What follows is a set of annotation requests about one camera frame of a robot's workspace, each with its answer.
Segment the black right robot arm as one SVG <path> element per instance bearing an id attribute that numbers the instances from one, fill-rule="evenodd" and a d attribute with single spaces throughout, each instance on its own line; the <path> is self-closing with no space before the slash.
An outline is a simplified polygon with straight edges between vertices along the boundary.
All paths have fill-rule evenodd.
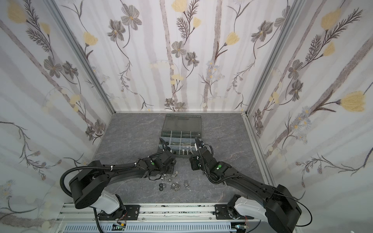
<path id="1" fill-rule="evenodd" d="M 244 193 L 264 208 L 265 220 L 278 233 L 292 233 L 302 214 L 297 200 L 289 190 L 256 181 L 236 170 L 231 165 L 217 161 L 205 144 L 195 138 L 197 155 L 191 157 L 193 170 L 202 170 L 213 184 L 226 183 Z"/>

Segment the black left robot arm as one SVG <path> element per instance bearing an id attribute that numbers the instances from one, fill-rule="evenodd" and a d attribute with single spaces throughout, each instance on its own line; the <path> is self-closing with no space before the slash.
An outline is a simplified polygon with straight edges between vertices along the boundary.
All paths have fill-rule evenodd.
<path id="1" fill-rule="evenodd" d="M 67 170 L 61 175 L 60 187 L 73 198 L 76 209 L 93 208 L 100 210 L 99 216 L 105 220 L 119 219 L 127 213 L 119 195 L 105 191 L 111 184 L 157 175 L 172 174 L 176 157 L 165 140 L 161 139 L 162 150 L 153 155 L 138 159 L 134 163 L 104 165 L 99 160 L 87 166 Z"/>

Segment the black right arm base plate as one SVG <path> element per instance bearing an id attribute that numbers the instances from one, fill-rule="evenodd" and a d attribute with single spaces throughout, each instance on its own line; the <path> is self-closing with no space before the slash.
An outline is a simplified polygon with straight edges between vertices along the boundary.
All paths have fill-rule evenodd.
<path id="1" fill-rule="evenodd" d="M 234 207 L 230 207 L 227 204 L 216 204 L 214 205 L 215 211 L 213 214 L 217 220 L 252 220 L 251 216 L 240 215 Z"/>

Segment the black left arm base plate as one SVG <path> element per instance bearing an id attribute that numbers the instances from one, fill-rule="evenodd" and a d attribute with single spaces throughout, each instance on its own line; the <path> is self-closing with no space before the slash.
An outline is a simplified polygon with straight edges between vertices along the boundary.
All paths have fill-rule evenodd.
<path id="1" fill-rule="evenodd" d="M 107 214 L 104 211 L 98 213 L 99 220 L 138 220 L 140 205 L 120 206 L 116 211 Z"/>

